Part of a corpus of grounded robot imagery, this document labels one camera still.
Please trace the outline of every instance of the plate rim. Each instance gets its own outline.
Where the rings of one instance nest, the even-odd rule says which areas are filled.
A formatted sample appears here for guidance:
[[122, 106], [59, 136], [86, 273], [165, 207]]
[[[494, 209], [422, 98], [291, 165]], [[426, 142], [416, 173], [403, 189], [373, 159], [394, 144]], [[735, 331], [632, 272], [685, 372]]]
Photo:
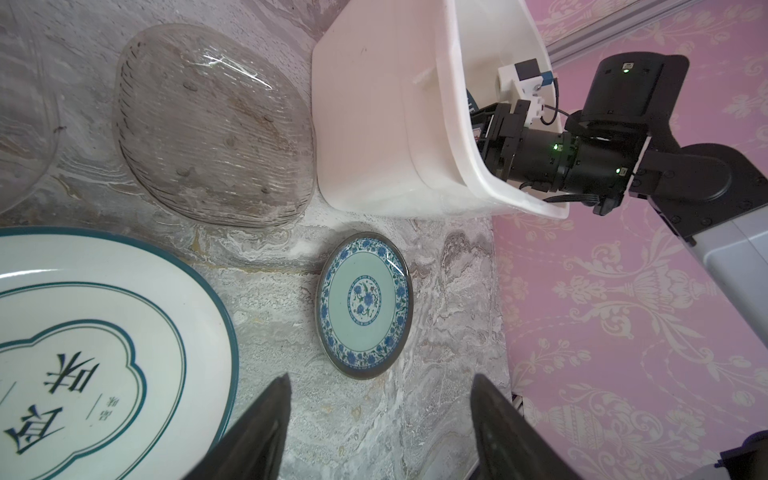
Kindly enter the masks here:
[[[326, 274], [328, 273], [328, 269], [331, 267], [331, 264], [333, 263], [333, 259], [336, 258], [339, 252], [341, 252], [341, 250], [344, 247], [346, 247], [350, 243], [360, 238], [370, 238], [370, 239], [378, 240], [384, 243], [386, 246], [388, 246], [392, 250], [392, 252], [396, 255], [397, 259], [400, 260], [400, 264], [402, 265], [402, 268], [403, 268], [403, 273], [405, 274], [405, 277], [406, 277], [406, 284], [408, 285], [408, 318], [406, 318], [406, 324], [402, 329], [402, 342], [398, 343], [398, 346], [392, 351], [389, 358], [385, 362], [381, 363], [380, 365], [377, 365], [376, 367], [370, 370], [350, 369], [349, 367], [344, 365], [340, 360], [338, 360], [335, 356], [332, 356], [330, 354], [328, 344], [325, 338], [323, 337], [323, 333], [320, 325], [321, 324], [320, 290], [323, 288], [323, 278], [325, 278]], [[345, 238], [341, 242], [339, 242], [339, 244], [336, 245], [336, 248], [334, 248], [332, 253], [328, 256], [328, 260], [326, 260], [325, 264], [323, 265], [323, 269], [320, 272], [319, 281], [317, 283], [317, 288], [315, 291], [315, 327], [317, 328], [317, 336], [320, 338], [320, 343], [323, 345], [323, 351], [326, 353], [326, 356], [331, 361], [333, 366], [335, 366], [336, 369], [339, 370], [341, 373], [343, 373], [345, 376], [348, 376], [349, 378], [352, 378], [355, 380], [370, 380], [370, 379], [376, 378], [377, 376], [389, 370], [389, 368], [392, 365], [394, 365], [397, 359], [400, 357], [400, 353], [402, 353], [403, 348], [405, 348], [409, 334], [411, 333], [412, 319], [413, 319], [413, 284], [411, 282], [411, 273], [408, 270], [408, 264], [406, 263], [406, 259], [403, 258], [402, 253], [400, 253], [400, 250], [395, 246], [395, 244], [389, 238], [384, 237], [382, 234], [377, 232], [370, 232], [370, 231], [355, 233]]]
[[237, 348], [237, 334], [235, 333], [234, 324], [230, 318], [230, 314], [227, 312], [227, 308], [221, 301], [221, 298], [214, 291], [213, 287], [200, 275], [194, 268], [187, 265], [181, 259], [173, 255], [172, 253], [152, 245], [151, 243], [144, 242], [132, 237], [126, 237], [117, 233], [104, 232], [102, 230], [94, 230], [91, 228], [81, 227], [49, 227], [49, 226], [24, 226], [24, 227], [2, 227], [0, 228], [0, 238], [2, 237], [17, 237], [21, 235], [68, 235], [71, 237], [90, 237], [98, 238], [101, 240], [108, 240], [116, 243], [122, 243], [129, 247], [135, 247], [140, 250], [144, 250], [148, 253], [160, 257], [166, 260], [168, 263], [173, 264], [179, 270], [192, 277], [192, 280], [200, 285], [211, 301], [214, 302], [221, 319], [224, 321], [224, 327], [227, 331], [227, 338], [230, 341], [230, 351], [232, 352], [232, 373], [230, 376], [230, 391], [227, 397], [227, 403], [224, 406], [224, 414], [222, 415], [219, 428], [216, 430], [214, 440], [208, 447], [208, 452], [221, 440], [227, 430], [230, 417], [232, 416], [232, 410], [234, 409], [235, 397], [237, 395], [237, 382], [240, 378], [240, 352]]

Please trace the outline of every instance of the white plastic container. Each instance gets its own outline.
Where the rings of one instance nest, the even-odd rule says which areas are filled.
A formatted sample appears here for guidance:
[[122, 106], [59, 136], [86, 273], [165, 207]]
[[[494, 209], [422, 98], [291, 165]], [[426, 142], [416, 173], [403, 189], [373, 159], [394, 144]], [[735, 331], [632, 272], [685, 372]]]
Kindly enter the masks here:
[[567, 204], [494, 177], [475, 146], [466, 90], [496, 102], [498, 69], [529, 58], [551, 70], [524, 0], [351, 0], [312, 57], [323, 197], [391, 217], [566, 218]]

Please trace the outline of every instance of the black cable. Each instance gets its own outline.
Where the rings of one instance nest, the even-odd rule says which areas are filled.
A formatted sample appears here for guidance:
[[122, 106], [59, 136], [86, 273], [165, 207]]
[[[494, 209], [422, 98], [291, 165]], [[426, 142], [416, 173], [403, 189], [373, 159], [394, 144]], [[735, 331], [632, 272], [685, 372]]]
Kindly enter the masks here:
[[554, 110], [554, 111], [558, 112], [560, 115], [565, 115], [566, 117], [570, 117], [571, 116], [571, 114], [569, 114], [567, 111], [560, 110], [559, 108], [555, 108], [555, 107], [553, 107], [551, 105], [545, 105], [544, 108], [549, 108], [550, 110]]
[[552, 84], [554, 85], [554, 117], [552, 117], [552, 120], [549, 122], [544, 121], [544, 118], [539, 118], [544, 125], [552, 125], [554, 121], [557, 120], [558, 111], [560, 110], [560, 87], [558, 87], [557, 77], [552, 80]]
[[600, 197], [593, 194], [573, 194], [573, 195], [555, 195], [544, 199], [549, 204], [557, 204], [560, 202], [594, 202], [600, 203]]

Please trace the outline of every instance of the floral pattern plate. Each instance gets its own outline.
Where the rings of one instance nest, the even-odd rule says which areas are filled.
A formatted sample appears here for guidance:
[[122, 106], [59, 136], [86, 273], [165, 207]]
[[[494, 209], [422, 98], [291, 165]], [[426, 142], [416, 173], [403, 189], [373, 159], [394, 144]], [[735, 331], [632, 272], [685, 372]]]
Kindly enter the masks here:
[[356, 379], [386, 371], [406, 343], [413, 314], [400, 252], [377, 233], [358, 233], [333, 251], [320, 279], [317, 329], [333, 365]]
[[232, 322], [188, 265], [95, 230], [0, 229], [0, 478], [183, 478], [236, 387]]

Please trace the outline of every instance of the chinese characters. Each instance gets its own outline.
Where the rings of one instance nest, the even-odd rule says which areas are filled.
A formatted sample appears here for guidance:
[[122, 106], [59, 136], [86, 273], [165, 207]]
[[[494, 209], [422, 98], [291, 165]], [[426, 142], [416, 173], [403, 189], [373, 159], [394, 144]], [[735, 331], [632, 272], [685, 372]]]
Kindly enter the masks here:
[[[91, 380], [91, 377], [93, 377], [99, 364], [96, 363], [89, 366], [88, 364], [93, 361], [92, 358], [83, 362], [78, 362], [81, 353], [82, 352], [75, 353], [69, 359], [69, 362], [67, 362], [67, 356], [64, 353], [57, 354], [59, 363], [58, 372], [46, 373], [47, 377], [54, 376], [55, 379], [52, 382], [43, 382], [44, 386], [51, 386], [48, 393], [54, 395], [59, 387], [65, 388], [70, 392], [83, 392], [83, 389]], [[112, 402], [114, 402], [114, 405], [117, 405], [118, 399], [111, 397], [109, 399], [110, 406], [112, 406]], [[51, 430], [57, 415], [64, 411], [64, 407], [58, 407], [57, 409], [40, 413], [38, 412], [38, 407], [35, 403], [30, 405], [27, 410], [29, 415], [21, 417], [23, 423], [18, 430], [16, 428], [4, 430], [5, 434], [10, 436], [16, 443], [16, 453], [19, 455], [26, 452], [30, 447], [40, 442], [42, 439], [53, 435], [64, 428], [61, 426]], [[106, 420], [110, 414], [111, 411], [102, 412], [99, 419]]]
[[16, 442], [16, 453], [21, 455], [35, 443], [63, 429], [64, 427], [61, 427], [52, 432], [48, 431], [53, 421], [56, 420], [56, 416], [63, 410], [62, 407], [59, 407], [45, 413], [38, 413], [37, 406], [30, 406], [28, 408], [29, 415], [22, 417], [24, 424], [18, 431], [16, 429], [5, 430], [5, 433]]
[[[56, 389], [60, 386], [67, 386], [69, 387], [67, 390], [70, 392], [78, 391], [82, 392], [85, 386], [88, 384], [88, 380], [91, 379], [91, 377], [96, 372], [96, 368], [98, 368], [99, 364], [92, 366], [90, 369], [80, 369], [83, 365], [90, 362], [93, 359], [85, 360], [84, 362], [80, 362], [75, 364], [75, 362], [78, 361], [78, 357], [80, 356], [82, 352], [75, 353], [72, 358], [69, 360], [69, 363], [65, 363], [67, 361], [67, 356], [64, 353], [59, 353], [57, 355], [58, 362], [59, 362], [59, 370], [58, 372], [48, 372], [48, 376], [56, 376], [56, 380], [54, 382], [43, 382], [44, 385], [51, 385], [51, 389], [48, 390], [49, 393], [53, 394], [56, 392]], [[80, 371], [77, 373], [77, 375], [74, 374], [74, 372], [80, 369]]]

